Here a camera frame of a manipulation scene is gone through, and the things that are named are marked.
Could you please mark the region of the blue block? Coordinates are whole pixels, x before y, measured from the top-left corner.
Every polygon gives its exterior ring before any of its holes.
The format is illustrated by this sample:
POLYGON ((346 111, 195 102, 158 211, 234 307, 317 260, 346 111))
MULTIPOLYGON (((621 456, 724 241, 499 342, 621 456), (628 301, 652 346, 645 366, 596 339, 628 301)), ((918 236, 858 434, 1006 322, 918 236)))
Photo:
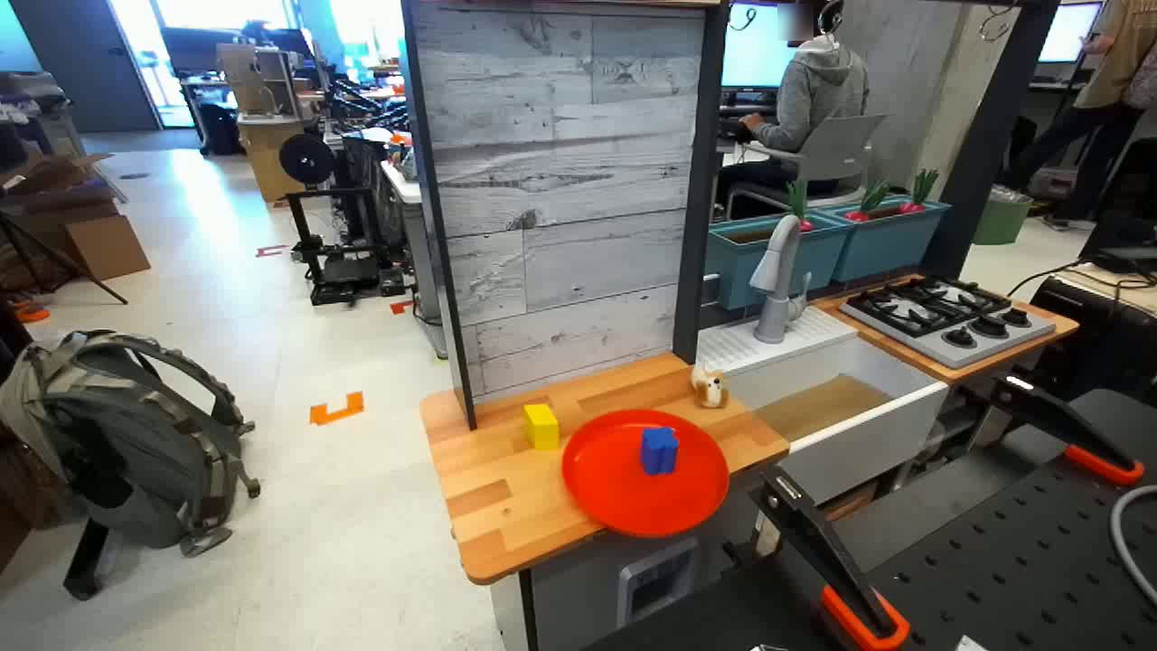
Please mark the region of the blue block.
POLYGON ((640 464, 648 472, 672 472, 678 441, 672 428, 648 428, 640 446, 640 464))

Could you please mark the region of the yellow block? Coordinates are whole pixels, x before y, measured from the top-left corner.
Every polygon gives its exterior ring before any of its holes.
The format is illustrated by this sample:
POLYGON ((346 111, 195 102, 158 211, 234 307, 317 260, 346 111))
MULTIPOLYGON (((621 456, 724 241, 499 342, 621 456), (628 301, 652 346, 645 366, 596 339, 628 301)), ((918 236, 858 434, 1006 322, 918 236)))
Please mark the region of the yellow block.
POLYGON ((523 410, 523 434, 536 447, 555 447, 560 446, 560 419, 546 401, 536 401, 523 410))

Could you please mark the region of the orange plate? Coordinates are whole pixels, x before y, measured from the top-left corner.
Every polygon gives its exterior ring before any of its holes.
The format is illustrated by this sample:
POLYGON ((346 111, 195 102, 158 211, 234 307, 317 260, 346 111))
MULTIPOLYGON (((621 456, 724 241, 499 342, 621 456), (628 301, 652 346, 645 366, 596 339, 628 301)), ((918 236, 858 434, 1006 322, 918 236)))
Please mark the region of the orange plate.
POLYGON ((729 491, 724 447, 689 419, 659 410, 619 410, 584 419, 563 446, 560 472, 572 503, 619 534, 672 539, 706 523, 729 491), (648 428, 672 428, 672 472, 648 472, 648 428))

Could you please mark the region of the grey wood panel backsplash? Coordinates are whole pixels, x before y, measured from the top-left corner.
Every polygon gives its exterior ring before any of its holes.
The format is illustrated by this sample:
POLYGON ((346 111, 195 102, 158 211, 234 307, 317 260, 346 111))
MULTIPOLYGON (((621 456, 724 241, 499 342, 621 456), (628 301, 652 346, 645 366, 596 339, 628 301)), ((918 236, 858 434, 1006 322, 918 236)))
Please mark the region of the grey wood panel backsplash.
POLYGON ((400 6, 463 415, 670 356, 725 5, 400 6))

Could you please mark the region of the grey toy faucet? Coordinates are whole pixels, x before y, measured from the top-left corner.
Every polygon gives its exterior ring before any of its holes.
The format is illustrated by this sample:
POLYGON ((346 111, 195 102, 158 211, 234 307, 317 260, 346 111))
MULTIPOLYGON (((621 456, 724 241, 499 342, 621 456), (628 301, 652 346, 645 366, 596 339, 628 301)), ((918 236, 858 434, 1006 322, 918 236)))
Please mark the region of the grey toy faucet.
POLYGON ((790 289, 800 241, 804 241, 800 218, 796 214, 780 218, 768 237, 763 260, 747 280, 747 286, 763 295, 763 310, 755 322, 759 342, 780 342, 790 322, 804 315, 804 295, 790 289))

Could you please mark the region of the black wheeled equipment stand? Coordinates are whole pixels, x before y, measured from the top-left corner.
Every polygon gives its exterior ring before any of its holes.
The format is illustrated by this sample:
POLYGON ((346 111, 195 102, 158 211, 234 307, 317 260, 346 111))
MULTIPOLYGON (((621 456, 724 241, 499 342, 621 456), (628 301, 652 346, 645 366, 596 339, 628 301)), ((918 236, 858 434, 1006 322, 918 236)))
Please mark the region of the black wheeled equipment stand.
POLYGON ((298 241, 291 258, 310 281, 307 301, 346 305, 363 295, 398 295, 410 289, 404 268, 393 247, 378 236, 375 196, 367 180, 358 180, 346 155, 317 130, 291 134, 277 147, 283 169, 298 180, 285 196, 298 241), (325 200, 336 237, 325 241, 307 220, 307 200, 325 200))

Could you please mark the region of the white toy sink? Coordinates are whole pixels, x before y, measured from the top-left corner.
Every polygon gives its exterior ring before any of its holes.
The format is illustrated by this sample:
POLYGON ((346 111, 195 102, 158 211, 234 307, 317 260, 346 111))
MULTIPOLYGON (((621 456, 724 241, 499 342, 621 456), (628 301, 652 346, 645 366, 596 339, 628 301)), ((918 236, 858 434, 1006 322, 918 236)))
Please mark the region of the white toy sink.
POLYGON ((696 333, 696 362, 787 441, 780 466, 812 503, 839 498, 912 464, 948 383, 871 346, 850 322, 807 307, 780 342, 753 322, 696 333))

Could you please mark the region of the right teal planter box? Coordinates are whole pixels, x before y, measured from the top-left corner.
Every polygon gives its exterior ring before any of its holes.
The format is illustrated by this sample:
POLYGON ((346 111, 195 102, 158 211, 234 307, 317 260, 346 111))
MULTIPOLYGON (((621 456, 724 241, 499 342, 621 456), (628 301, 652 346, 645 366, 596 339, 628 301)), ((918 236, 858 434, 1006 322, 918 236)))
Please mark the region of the right teal planter box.
POLYGON ((894 271, 916 271, 945 218, 948 204, 912 205, 904 196, 889 196, 869 220, 850 205, 819 211, 819 220, 847 236, 836 281, 852 286, 894 271))

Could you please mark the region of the grey office chair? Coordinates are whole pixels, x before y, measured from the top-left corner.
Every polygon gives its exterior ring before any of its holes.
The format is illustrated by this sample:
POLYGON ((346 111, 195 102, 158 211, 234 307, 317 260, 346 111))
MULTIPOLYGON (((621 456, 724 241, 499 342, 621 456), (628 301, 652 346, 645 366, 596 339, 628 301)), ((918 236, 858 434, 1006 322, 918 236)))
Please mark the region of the grey office chair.
POLYGON ((877 117, 830 117, 800 151, 769 147, 768 159, 804 186, 810 211, 852 205, 869 196, 871 137, 877 117))

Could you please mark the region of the computer monitor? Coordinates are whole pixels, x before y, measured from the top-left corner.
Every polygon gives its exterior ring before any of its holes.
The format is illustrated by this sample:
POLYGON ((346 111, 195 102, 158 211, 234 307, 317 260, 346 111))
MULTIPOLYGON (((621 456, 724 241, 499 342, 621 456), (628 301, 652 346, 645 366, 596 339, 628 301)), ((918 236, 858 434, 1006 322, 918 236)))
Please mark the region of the computer monitor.
POLYGON ((787 61, 790 0, 733 0, 724 28, 724 84, 777 88, 787 61))

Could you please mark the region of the toy stove top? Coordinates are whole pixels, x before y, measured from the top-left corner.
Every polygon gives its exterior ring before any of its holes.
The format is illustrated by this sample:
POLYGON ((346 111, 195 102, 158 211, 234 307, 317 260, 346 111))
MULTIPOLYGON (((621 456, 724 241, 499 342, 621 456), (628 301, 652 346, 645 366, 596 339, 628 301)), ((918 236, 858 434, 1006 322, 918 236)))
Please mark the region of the toy stove top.
POLYGON ((988 362, 1056 333, 1050 319, 1017 307, 1007 295, 948 280, 860 289, 839 310, 948 370, 988 362))

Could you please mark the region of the black orange clamp rear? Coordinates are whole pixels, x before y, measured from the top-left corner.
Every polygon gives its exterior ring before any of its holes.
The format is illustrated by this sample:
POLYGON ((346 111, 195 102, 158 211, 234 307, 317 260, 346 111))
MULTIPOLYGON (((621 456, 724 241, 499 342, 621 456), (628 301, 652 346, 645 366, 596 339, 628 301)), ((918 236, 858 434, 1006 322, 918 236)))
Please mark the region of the black orange clamp rear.
POLYGON ((1051 434, 1062 446, 1065 464, 1105 486, 1136 488, 1147 478, 1141 460, 1128 456, 1091 419, 1022 377, 998 380, 995 410, 1051 434))

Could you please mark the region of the grey backpack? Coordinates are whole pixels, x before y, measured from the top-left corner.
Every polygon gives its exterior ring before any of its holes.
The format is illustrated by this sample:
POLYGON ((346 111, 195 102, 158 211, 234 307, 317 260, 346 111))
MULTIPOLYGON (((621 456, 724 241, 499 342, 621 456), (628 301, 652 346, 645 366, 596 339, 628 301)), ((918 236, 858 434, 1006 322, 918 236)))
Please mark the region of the grey backpack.
POLYGON ((234 495, 265 491, 242 460, 252 422, 234 392, 150 336, 72 329, 28 342, 3 377, 3 428, 84 517, 63 580, 76 600, 100 591, 108 534, 199 556, 231 534, 234 495))

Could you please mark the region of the cardboard box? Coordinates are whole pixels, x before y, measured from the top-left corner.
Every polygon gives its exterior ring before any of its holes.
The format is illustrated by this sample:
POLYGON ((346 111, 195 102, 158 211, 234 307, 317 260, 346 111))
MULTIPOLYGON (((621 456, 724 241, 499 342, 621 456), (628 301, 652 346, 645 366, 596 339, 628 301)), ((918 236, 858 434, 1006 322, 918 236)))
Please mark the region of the cardboard box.
POLYGON ((69 220, 66 236, 93 280, 148 271, 146 247, 126 218, 69 220))

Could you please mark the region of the standing person beige top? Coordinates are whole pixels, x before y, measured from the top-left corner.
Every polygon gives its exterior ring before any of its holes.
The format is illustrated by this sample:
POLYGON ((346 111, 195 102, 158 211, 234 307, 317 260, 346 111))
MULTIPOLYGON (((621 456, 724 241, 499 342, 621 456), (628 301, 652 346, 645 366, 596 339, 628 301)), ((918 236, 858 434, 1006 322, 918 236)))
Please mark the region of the standing person beige top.
POLYGON ((1157 0, 1105 0, 1105 14, 1086 51, 1094 57, 1087 84, 1075 104, 1031 141, 1006 169, 1006 189, 1027 189, 1034 173, 1069 141, 1087 137, 1078 186, 1059 205, 1059 218, 1087 218, 1105 189, 1105 178, 1123 151, 1141 111, 1128 102, 1128 88, 1157 47, 1157 0))

